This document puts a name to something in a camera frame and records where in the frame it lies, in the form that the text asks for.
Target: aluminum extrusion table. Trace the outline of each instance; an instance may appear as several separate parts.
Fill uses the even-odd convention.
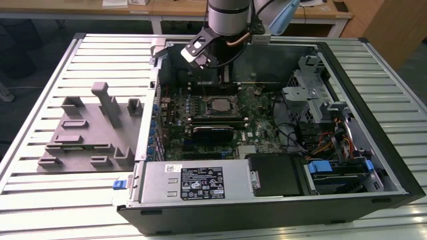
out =
[[[86,34],[72,40],[0,164],[1,239],[425,239],[425,197],[344,224],[145,237],[112,206],[112,182],[128,172],[37,173],[38,157],[64,113],[60,105],[65,96],[96,102],[90,86],[105,81],[108,93],[120,103],[130,97],[144,103],[153,97],[148,91],[150,46],[160,37],[165,36]],[[189,40],[192,36],[167,37]],[[273,39],[327,42],[427,191],[427,108],[372,46],[357,39]]]

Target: floor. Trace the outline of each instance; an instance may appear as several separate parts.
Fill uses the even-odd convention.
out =
[[[29,52],[37,71],[29,77],[10,80],[0,72],[0,81],[14,95],[13,102],[0,102],[0,160],[26,119],[37,97],[66,50],[74,33],[152,34],[148,21],[68,20],[58,29],[53,20],[33,20],[44,46]],[[163,22],[164,34],[196,34],[200,22]],[[427,103],[427,44],[421,44],[397,73],[419,98]]]

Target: robot end effector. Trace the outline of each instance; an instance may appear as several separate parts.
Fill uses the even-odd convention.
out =
[[[201,29],[180,52],[195,68],[219,69],[233,62],[245,50],[251,36],[265,33],[259,15],[272,2],[280,6],[279,0],[268,0],[257,12],[252,5],[251,21],[247,24],[251,0],[208,0],[208,27]],[[287,28],[299,3],[300,0],[291,0],[281,6],[283,10],[268,26],[280,29],[273,31],[276,35]]]

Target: warning label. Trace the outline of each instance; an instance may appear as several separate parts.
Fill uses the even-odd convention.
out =
[[[225,186],[221,167],[180,169],[180,199],[224,199]]]

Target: table leg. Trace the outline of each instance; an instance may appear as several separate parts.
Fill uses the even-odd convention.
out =
[[[335,25],[332,26],[331,31],[328,32],[328,35],[327,35],[328,38],[339,38],[341,36],[347,22],[348,22],[348,19],[336,20]]]
[[[56,25],[57,25],[58,29],[65,28],[65,20],[56,19],[54,22],[56,22]]]
[[[161,34],[161,16],[150,16],[152,33]]]

